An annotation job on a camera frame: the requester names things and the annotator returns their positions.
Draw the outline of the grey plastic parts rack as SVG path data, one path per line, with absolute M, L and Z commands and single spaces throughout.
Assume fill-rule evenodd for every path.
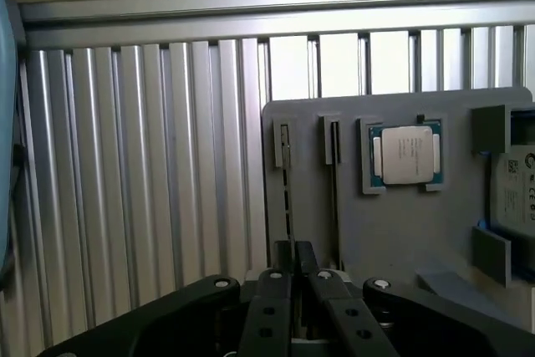
M 503 286 L 535 273 L 535 241 L 478 226 L 485 212 L 484 150 L 499 148 L 511 110 L 535 109 L 523 87 L 273 101 L 262 111 L 267 233 L 288 240 L 280 127 L 288 124 L 295 242 L 318 264 L 400 282 L 420 279 L 447 292 L 448 278 L 473 269 Z M 368 128 L 442 127 L 443 182 L 372 187 Z

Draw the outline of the CPU with silver lid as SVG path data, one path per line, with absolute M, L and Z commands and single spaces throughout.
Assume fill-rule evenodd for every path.
M 368 137 L 372 187 L 443 182 L 440 121 L 372 125 L 368 128 Z

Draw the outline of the silver hard disk with label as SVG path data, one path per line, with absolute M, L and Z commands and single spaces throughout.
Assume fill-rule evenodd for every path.
M 495 158 L 492 223 L 535 237 L 535 145 L 512 145 Z

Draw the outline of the hard drive with label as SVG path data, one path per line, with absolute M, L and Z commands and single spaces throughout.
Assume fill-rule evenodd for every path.
M 503 237 L 519 237 L 535 241 L 535 237 L 523 236 L 492 223 L 492 171 L 495 158 L 499 154 L 508 153 L 512 145 L 535 145 L 535 109 L 511 110 L 504 115 L 504 118 L 505 121 L 495 133 L 500 147 L 480 153 L 485 157 L 485 212 L 478 226 Z

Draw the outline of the aluminium table frame rail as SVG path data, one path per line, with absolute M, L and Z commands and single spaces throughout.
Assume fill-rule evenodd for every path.
M 535 23 L 535 0 L 89 0 L 21 7 L 35 49 Z

